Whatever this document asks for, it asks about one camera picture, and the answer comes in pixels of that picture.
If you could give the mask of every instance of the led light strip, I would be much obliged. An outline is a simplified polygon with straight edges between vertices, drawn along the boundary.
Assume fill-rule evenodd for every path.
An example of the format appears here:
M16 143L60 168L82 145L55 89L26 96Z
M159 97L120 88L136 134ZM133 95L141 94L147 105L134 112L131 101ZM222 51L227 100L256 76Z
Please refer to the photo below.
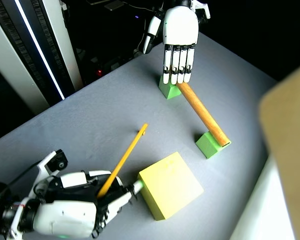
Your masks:
M57 80L56 80L54 74L52 73L52 71L50 69L50 66L49 66L49 64L48 64L48 62L46 60L46 57L45 57L44 53L41 50L41 47L40 47L40 45L39 45L39 43L38 43L38 41L36 39L36 36L35 36L34 32L32 31L32 28L31 28L31 26L29 24L29 21L28 21L26 15L25 15L25 12L24 12L24 10L23 10L23 8L22 8L19 0L14 0L14 2L16 4L16 6L18 7L18 10L19 10L19 12L20 12L20 14L22 16L22 19L23 19L25 25L26 25L26 28L28 29L28 31L29 31L29 33L30 33L30 35L32 37L32 40L33 40L33 42L34 42L34 44L36 46L36 49L38 50L38 52L39 52L39 54L40 54L40 56L41 56L41 58L42 58L42 60L44 62L44 65L45 65L46 69L48 70L48 72L49 72L49 74L50 74L50 76L52 78L52 81L53 81L56 89L58 90L58 92L59 92L62 100L64 100L65 97L64 97L64 95L63 95L63 93L62 93L62 91L61 91L61 89L60 89L60 87L59 87L59 85L57 83Z

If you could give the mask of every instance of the wooden stick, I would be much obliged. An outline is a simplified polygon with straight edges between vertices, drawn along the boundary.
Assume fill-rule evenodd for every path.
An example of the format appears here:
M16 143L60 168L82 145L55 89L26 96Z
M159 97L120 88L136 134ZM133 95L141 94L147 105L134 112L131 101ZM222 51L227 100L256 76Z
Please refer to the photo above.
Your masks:
M202 122L206 125L210 133L214 136L220 146L225 146L230 143L230 140L225 135L225 133L221 130L217 122L208 112L206 107L191 89L191 87L187 83L177 83L177 87L180 89L186 100L192 106L196 114L198 114L199 118L201 118Z
M113 183L113 181L115 180L116 176L118 175L121 167L125 164L125 161L129 157L129 155L132 152L132 150L134 149L134 147L136 146L137 142L139 141L139 139L141 138L142 135L145 135L145 133L146 133L145 131L146 131L147 127L148 127L147 123L143 124L142 128L137 133L137 135L135 136L135 138L131 142L131 144L128 147L128 149L125 151L125 153L122 156L121 160L119 161L119 163L114 168L114 170L112 171L112 173L109 176L109 178L105 181L104 185L100 189L99 193L96 196L97 199L102 198L104 195L106 195L106 193L108 192L111 184Z

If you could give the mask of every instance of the table surface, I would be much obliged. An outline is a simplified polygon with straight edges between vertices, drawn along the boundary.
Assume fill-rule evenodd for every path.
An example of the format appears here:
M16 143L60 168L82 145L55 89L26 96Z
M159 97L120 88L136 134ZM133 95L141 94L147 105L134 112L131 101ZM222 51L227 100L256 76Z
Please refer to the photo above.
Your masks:
M126 205L100 240L228 240L267 159L258 103L275 81L210 38L199 35L190 85L232 144L210 159L195 140L207 128L186 99L166 100L158 88L163 45L119 67L0 139L0 181L62 149L64 173L112 170L138 129L148 123L119 176L139 171L178 151L204 193L168 220L155 221L142 197ZM37 170L16 184L28 194ZM55 239L37 233L26 239Z

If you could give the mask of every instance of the yellow box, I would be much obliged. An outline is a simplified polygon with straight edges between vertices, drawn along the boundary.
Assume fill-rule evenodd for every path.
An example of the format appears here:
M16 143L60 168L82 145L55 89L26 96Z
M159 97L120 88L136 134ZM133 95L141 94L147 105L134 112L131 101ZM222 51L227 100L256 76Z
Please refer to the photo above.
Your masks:
M171 217L204 190L178 152L139 172L141 194L154 219Z

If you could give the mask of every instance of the green cube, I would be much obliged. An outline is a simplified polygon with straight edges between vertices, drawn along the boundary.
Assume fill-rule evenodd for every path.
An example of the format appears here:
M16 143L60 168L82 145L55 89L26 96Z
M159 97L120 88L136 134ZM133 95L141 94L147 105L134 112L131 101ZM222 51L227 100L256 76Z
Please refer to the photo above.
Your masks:
M159 89L166 99L172 99L181 94L179 88L176 85L172 85L170 82L168 84L164 84L162 76L160 78Z
M217 140L208 131L203 134L198 141L195 142L198 148L203 152L207 159L211 158L216 153L220 152L222 149L226 148L231 144L231 142L225 146L220 146Z

